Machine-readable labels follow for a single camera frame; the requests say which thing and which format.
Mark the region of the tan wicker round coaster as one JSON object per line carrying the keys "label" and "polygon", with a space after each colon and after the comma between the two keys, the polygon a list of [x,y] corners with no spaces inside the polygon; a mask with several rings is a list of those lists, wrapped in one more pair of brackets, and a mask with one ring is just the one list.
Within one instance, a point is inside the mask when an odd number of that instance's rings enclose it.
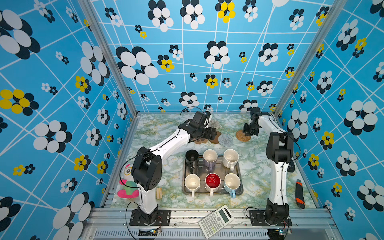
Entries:
{"label": "tan wicker round coaster", "polygon": [[241,142],[248,142],[251,140],[251,136],[247,136],[242,130],[236,132],[236,138]]}

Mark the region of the multicolour woven round coaster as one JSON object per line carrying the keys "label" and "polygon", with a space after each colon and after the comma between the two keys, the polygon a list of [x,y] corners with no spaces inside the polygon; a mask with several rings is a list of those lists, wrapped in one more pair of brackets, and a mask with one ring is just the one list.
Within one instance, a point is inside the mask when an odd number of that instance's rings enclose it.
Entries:
{"label": "multicolour woven round coaster", "polygon": [[208,127],[219,129],[221,127],[220,123],[216,120],[210,120]]}

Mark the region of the brown wooden round coaster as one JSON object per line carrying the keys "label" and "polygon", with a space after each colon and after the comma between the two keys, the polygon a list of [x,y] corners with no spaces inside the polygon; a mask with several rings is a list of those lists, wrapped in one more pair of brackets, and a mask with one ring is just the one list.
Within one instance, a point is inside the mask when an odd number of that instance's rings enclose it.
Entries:
{"label": "brown wooden round coaster", "polygon": [[218,144],[219,143],[219,136],[221,135],[222,133],[220,131],[217,131],[217,134],[215,136],[215,138],[213,140],[209,139],[209,141],[212,143],[212,144]]}

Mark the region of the grey woven round coaster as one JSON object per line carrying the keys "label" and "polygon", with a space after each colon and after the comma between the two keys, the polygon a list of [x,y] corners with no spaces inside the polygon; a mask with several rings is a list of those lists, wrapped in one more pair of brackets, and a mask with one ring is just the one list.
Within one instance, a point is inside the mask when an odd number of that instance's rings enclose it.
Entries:
{"label": "grey woven round coaster", "polygon": [[234,144],[233,138],[230,135],[227,134],[221,134],[218,137],[218,142],[223,147],[229,148]]}

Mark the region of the cork paw print coaster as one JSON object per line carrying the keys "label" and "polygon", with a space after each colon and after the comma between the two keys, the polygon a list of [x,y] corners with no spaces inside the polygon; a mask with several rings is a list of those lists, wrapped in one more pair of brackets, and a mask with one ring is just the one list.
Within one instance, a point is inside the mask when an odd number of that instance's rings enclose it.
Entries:
{"label": "cork paw print coaster", "polygon": [[208,142],[207,139],[200,138],[200,139],[198,139],[198,140],[195,141],[195,144],[200,145],[200,144],[205,144],[205,143],[207,143],[207,142]]}

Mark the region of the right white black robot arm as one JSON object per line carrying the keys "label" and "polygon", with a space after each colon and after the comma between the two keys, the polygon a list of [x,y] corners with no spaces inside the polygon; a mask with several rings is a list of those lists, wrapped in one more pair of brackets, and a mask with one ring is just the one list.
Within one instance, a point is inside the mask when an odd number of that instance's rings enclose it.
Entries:
{"label": "right white black robot arm", "polygon": [[283,222],[290,227],[292,222],[287,200],[287,172],[294,155],[293,134],[279,127],[273,115],[261,112],[258,107],[252,108],[250,115],[251,122],[244,124],[243,133],[247,136],[258,136],[259,130],[263,129],[269,134],[266,156],[270,160],[272,175],[265,221],[269,225]]}

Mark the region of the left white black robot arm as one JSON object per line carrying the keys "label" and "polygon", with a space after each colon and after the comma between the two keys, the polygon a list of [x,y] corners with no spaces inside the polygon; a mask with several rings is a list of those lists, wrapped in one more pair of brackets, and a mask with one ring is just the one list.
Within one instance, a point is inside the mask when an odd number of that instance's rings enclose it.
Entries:
{"label": "left white black robot arm", "polygon": [[136,212],[145,224],[153,224],[158,217],[155,188],[162,178],[163,161],[193,140],[213,140],[217,130],[208,126],[211,118],[209,112],[196,112],[192,119],[179,124],[178,129],[159,144],[138,150],[131,175],[139,189],[140,204]]}

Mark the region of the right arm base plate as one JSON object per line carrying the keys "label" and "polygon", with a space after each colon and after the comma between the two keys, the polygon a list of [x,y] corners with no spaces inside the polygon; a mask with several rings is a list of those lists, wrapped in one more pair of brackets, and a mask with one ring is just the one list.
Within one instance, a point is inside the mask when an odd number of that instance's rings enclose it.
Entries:
{"label": "right arm base plate", "polygon": [[267,220],[264,210],[249,210],[247,216],[253,227],[291,227],[293,225],[288,217]]}

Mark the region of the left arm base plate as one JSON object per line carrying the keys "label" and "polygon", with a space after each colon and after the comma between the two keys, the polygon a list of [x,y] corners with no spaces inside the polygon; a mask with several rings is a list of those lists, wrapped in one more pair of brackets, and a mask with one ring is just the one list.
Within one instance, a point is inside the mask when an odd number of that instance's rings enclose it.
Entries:
{"label": "left arm base plate", "polygon": [[169,226],[170,210],[154,210],[151,214],[144,213],[140,208],[131,212],[130,226]]}

